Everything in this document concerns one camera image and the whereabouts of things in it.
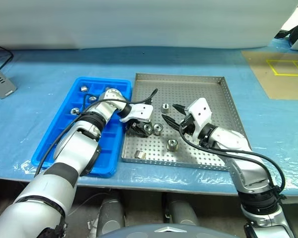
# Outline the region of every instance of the white wall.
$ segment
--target white wall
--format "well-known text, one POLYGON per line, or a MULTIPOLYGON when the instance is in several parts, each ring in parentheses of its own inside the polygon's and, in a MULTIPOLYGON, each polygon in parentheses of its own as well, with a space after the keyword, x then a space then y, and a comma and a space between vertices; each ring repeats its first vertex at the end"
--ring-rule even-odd
POLYGON ((10 48, 267 45, 298 0, 0 0, 10 48))

